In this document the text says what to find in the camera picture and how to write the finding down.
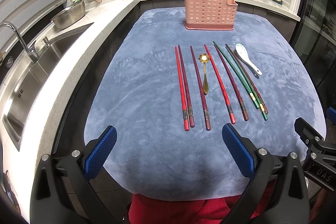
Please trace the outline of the dark red chopstick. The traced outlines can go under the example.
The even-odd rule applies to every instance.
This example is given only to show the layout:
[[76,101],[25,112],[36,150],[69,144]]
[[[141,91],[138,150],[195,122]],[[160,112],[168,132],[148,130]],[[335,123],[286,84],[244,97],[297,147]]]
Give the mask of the dark red chopstick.
[[231,85],[232,85],[232,87],[233,87],[233,90],[234,90],[234,92],[235,92],[237,101],[238,101],[239,106],[240,106],[240,109],[241,109],[241,111],[242,111],[243,118],[244,118],[245,121],[248,121],[248,120],[249,120],[249,116],[248,116],[247,110],[246,110],[246,108],[245,108],[245,104],[244,104],[243,99],[242,99],[242,97],[241,97],[241,95],[240,95],[240,92],[239,92],[239,90],[238,90],[238,87],[237,87],[237,85],[236,85],[236,83],[235,83],[235,81],[234,81],[234,78],[233,78],[233,76],[232,76],[232,74],[231,74],[231,72],[230,72],[230,69],[229,69],[229,67],[228,67],[228,65],[227,65],[227,63],[226,63],[226,61],[224,60],[224,57],[223,57],[221,51],[219,51],[219,48],[218,48],[217,46],[215,46],[215,49],[216,49],[216,51],[217,51],[217,53],[218,53],[218,55],[219,55],[219,58],[221,59],[221,61],[222,61],[222,63],[223,63],[223,66],[224,66],[224,68],[225,68],[225,70],[226,70],[226,73],[227,73],[227,75],[228,75],[228,78],[230,79],[230,83],[231,83]]

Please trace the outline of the steel mixing bowl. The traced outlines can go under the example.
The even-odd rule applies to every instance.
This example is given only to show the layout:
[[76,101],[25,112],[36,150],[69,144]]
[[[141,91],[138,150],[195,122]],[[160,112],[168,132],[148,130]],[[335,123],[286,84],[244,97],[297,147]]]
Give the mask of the steel mixing bowl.
[[73,25],[85,16],[85,0],[79,0],[56,14],[51,22],[60,30]]

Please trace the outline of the brown maroon chopstick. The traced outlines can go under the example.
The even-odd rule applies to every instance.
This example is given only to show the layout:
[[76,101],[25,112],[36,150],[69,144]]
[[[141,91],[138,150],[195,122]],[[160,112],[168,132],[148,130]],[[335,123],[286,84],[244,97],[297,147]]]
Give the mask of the brown maroon chopstick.
[[251,80],[249,74],[247,73],[247,71],[245,70],[245,68],[243,67],[241,62],[239,61],[237,54],[233,52],[233,50],[230,48],[230,46],[228,44],[226,44],[226,49],[228,50],[231,57],[234,59],[235,63],[239,67],[239,69],[240,69],[241,73],[243,74],[246,82],[248,83],[249,87],[251,88],[252,93],[254,94],[254,97],[257,99],[257,102],[261,106],[261,109],[266,114],[268,114],[268,110],[267,110],[267,108],[264,104],[264,101],[263,101],[262,97],[260,96],[260,93],[258,92],[257,88],[255,87],[255,85],[254,85],[253,81]]

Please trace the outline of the red clothing of person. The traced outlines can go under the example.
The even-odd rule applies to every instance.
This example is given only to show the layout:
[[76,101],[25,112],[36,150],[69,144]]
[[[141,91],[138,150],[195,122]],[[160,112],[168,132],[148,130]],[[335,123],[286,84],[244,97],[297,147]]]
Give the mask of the red clothing of person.
[[161,201],[134,194],[130,223],[220,223],[240,198],[229,196],[197,201]]

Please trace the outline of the dark maroon chopstick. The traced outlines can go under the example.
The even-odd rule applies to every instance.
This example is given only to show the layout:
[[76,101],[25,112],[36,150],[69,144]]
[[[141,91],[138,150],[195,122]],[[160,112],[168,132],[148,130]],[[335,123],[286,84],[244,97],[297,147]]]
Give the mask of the dark maroon chopstick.
[[180,61],[181,61],[183,83],[184,83],[184,86],[185,86],[185,95],[186,95],[186,104],[187,104],[187,112],[188,112],[188,117],[189,117],[189,124],[190,124],[190,127],[195,127],[193,108],[192,108],[192,104],[191,104],[189,86],[188,86],[188,82],[187,82],[187,75],[186,75],[186,71],[185,71],[185,65],[184,65],[184,62],[183,62],[183,55],[182,55],[182,51],[181,51],[180,46],[178,46],[178,50],[179,50],[179,57],[180,57]]

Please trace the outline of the green chopstick gold band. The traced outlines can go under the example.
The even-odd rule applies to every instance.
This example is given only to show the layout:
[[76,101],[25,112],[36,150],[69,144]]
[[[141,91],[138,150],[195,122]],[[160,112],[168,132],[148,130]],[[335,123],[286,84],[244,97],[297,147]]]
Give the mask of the green chopstick gold band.
[[264,105],[261,102],[259,96],[257,95],[257,93],[256,93],[254,87],[252,86],[250,80],[248,79],[247,74],[243,71],[243,66],[240,65],[240,63],[238,62],[238,58],[234,56],[233,50],[228,46],[228,44],[226,44],[226,49],[227,49],[228,53],[230,54],[231,59],[234,61],[234,65],[231,66],[232,69],[235,71],[236,75],[239,77],[240,81],[244,85],[247,93],[250,95],[250,97],[251,97],[253,103],[255,104],[255,106],[260,109],[264,120],[267,121],[268,120],[268,115],[266,113]]

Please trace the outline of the gold flower spoon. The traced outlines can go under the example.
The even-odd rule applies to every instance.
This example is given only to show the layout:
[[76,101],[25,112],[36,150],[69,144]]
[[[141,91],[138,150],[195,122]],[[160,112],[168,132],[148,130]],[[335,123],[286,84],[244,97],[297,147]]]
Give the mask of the gold flower spoon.
[[199,61],[203,64],[203,92],[207,95],[209,92],[209,84],[207,80],[206,64],[210,61],[210,57],[208,54],[202,53],[199,55]]

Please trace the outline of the white ceramic spoon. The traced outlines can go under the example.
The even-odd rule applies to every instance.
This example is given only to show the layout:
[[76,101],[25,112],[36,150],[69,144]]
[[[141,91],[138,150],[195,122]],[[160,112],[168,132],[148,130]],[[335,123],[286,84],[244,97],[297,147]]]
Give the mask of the white ceramic spoon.
[[249,55],[247,52],[247,49],[240,43],[237,43],[235,45],[235,50],[236,53],[238,54],[238,56],[240,57],[240,59],[246,63],[246,65],[248,65],[253,71],[255,71],[259,76],[262,76],[262,72],[260,71],[260,69],[258,69],[258,67],[256,67],[256,65],[254,65],[254,63],[252,63],[252,61],[249,59]]

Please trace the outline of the stainless steel sink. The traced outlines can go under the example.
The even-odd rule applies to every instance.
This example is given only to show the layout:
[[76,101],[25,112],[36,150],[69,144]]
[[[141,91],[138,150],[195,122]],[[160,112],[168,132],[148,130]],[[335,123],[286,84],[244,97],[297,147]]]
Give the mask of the stainless steel sink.
[[6,132],[17,150],[20,150],[23,129],[39,91],[56,64],[90,26],[89,23],[75,28],[51,39],[49,45],[44,44],[38,62],[30,64],[23,76],[19,77],[5,104],[2,118]]

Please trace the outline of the blue-grey plush table mat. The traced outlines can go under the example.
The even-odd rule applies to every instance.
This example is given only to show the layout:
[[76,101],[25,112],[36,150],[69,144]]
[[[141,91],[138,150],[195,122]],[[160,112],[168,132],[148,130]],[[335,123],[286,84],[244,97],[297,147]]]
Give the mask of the blue-grey plush table mat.
[[238,133],[274,155],[305,159],[297,118],[326,134],[311,78],[267,19],[238,12],[232,31],[188,30],[184,8],[175,7],[148,10],[134,24],[97,90],[84,140],[116,128],[104,167],[131,193],[167,201],[236,196],[248,178],[222,138],[225,96]]

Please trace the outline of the chrome sink faucet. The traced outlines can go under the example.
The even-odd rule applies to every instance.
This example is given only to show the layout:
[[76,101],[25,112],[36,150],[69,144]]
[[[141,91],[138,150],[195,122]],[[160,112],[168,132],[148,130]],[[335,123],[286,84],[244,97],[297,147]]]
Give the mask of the chrome sink faucet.
[[35,46],[32,45],[30,48],[27,46],[26,42],[24,41],[23,37],[21,36],[20,32],[16,28],[15,25],[13,25],[10,22],[4,21],[1,23],[1,28],[7,27],[12,30],[13,33],[15,33],[16,37],[18,38],[18,41],[22,45],[25,52],[28,54],[31,61],[36,64],[39,60],[39,55],[35,49]]

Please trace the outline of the bright red chopstick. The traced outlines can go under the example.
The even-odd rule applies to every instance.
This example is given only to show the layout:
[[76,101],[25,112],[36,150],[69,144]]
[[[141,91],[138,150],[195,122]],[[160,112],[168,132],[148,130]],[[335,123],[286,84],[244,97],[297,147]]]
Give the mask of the bright red chopstick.
[[185,97],[185,92],[184,92],[182,72],[181,72],[181,66],[179,62],[179,55],[178,55],[177,47],[175,47],[175,57],[177,61],[177,70],[178,70],[178,78],[179,78],[179,89],[180,89],[180,94],[181,94],[184,129],[185,131],[189,131],[190,128],[189,128],[189,119],[188,119],[188,114],[187,114],[186,97]]

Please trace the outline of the pink perforated utensil holder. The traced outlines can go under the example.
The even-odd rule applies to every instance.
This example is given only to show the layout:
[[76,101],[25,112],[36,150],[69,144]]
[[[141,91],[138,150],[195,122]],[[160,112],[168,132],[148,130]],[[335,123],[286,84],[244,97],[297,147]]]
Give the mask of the pink perforated utensil holder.
[[188,30],[231,31],[238,4],[235,0],[185,0]]

